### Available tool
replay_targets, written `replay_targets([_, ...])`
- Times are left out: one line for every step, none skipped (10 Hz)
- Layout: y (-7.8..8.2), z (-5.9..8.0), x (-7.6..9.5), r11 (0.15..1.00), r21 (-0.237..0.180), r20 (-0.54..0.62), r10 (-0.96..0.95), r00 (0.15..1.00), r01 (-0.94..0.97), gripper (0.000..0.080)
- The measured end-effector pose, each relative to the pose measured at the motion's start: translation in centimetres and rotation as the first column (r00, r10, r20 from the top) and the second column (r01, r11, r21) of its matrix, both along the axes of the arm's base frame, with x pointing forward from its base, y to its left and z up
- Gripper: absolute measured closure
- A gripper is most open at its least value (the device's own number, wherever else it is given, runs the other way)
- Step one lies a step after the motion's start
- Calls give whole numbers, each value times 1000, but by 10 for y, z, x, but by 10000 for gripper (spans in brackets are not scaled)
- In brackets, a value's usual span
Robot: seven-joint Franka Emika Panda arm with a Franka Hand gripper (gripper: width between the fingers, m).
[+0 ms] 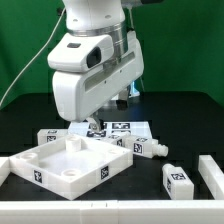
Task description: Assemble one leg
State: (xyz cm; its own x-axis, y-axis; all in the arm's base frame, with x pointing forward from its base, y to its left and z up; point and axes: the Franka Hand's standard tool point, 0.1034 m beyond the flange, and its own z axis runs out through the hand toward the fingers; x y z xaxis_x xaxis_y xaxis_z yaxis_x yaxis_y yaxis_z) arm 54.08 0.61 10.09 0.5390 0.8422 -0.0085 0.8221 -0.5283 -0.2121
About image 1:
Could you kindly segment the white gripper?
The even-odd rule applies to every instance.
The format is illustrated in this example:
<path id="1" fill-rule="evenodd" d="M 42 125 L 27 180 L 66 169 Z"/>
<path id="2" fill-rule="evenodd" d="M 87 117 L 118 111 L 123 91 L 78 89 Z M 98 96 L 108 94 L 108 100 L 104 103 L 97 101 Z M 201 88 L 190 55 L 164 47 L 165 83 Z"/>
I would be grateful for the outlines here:
<path id="1" fill-rule="evenodd" d="M 139 78 L 144 69 L 136 33 L 127 34 L 128 50 L 119 58 L 113 56 L 84 73 L 55 70 L 52 84 L 59 115 L 71 122 L 87 119 L 93 132 L 101 131 L 94 114 L 105 103 Z"/>

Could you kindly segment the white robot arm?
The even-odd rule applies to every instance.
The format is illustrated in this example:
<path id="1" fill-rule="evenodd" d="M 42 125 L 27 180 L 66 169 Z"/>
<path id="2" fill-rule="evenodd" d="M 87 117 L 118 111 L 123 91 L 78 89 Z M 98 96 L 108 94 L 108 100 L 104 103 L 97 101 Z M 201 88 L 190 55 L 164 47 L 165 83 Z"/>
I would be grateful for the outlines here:
<path id="1" fill-rule="evenodd" d="M 67 33 L 48 55 L 59 115 L 102 130 L 97 110 L 143 74 L 140 43 L 123 7 L 132 0 L 62 0 Z"/>

